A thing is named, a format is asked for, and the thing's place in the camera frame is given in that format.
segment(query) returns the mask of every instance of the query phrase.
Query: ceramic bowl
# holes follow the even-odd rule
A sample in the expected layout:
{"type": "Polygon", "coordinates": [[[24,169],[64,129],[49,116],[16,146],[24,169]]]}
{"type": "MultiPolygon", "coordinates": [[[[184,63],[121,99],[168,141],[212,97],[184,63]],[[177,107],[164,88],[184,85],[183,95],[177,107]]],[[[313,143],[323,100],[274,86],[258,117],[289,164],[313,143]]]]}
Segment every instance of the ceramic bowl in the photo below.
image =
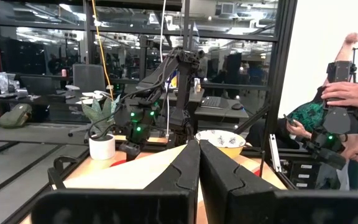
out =
{"type": "Polygon", "coordinates": [[[246,140],[240,135],[222,130],[200,131],[196,134],[196,139],[197,141],[208,140],[232,159],[240,154],[246,144],[246,140]]]}

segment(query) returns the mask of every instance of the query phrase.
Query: computer mouse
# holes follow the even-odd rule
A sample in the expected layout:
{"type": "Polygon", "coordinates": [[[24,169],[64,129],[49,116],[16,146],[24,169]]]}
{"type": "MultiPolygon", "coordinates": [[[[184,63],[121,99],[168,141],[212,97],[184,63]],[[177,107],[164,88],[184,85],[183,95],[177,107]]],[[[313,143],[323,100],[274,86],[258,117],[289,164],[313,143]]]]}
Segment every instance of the computer mouse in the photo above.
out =
{"type": "Polygon", "coordinates": [[[236,103],[233,106],[231,106],[231,108],[234,110],[242,110],[244,109],[244,106],[241,103],[236,103]]]}

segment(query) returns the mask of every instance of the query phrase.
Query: backpack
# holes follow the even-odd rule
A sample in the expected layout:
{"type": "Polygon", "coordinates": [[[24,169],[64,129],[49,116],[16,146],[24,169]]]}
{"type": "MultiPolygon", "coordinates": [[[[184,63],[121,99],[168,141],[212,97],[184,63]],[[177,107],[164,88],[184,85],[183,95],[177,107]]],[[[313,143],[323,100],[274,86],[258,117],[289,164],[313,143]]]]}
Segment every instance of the backpack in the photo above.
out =
{"type": "Polygon", "coordinates": [[[0,126],[3,128],[21,128],[31,115],[31,105],[19,103],[10,112],[0,117],[0,126]]]}

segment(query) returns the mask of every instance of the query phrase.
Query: potted plant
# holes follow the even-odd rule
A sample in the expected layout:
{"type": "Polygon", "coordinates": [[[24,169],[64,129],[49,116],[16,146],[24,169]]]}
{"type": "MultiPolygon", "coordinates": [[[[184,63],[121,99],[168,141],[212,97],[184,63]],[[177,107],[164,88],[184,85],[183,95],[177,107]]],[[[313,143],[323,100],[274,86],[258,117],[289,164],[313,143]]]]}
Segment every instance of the potted plant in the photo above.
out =
{"type": "Polygon", "coordinates": [[[104,130],[110,125],[114,124],[114,118],[111,117],[107,120],[96,123],[97,121],[111,116],[116,110],[117,102],[120,96],[115,101],[107,97],[104,102],[103,108],[97,99],[93,99],[92,105],[88,106],[82,103],[82,110],[87,118],[95,124],[90,130],[94,133],[93,136],[100,136],[97,139],[89,139],[89,153],[91,158],[95,160],[105,160],[112,158],[116,153],[116,139],[111,132],[104,134],[104,130]]]}

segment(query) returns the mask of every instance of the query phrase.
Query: white cable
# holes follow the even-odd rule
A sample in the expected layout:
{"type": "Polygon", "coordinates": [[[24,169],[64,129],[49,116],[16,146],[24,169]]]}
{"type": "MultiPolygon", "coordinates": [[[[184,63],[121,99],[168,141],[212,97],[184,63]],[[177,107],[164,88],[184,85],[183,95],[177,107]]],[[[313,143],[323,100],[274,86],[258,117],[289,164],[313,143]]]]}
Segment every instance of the white cable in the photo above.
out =
{"type": "MultiPolygon", "coordinates": [[[[160,61],[162,63],[162,40],[163,35],[162,32],[164,30],[164,19],[165,19],[165,5],[167,4],[167,0],[164,0],[164,4],[162,5],[162,18],[161,18],[161,34],[160,34],[160,61]]],[[[169,83],[166,85],[165,90],[167,91],[167,133],[165,134],[165,137],[169,137],[169,96],[168,96],[168,89],[169,89],[169,83]]]]}

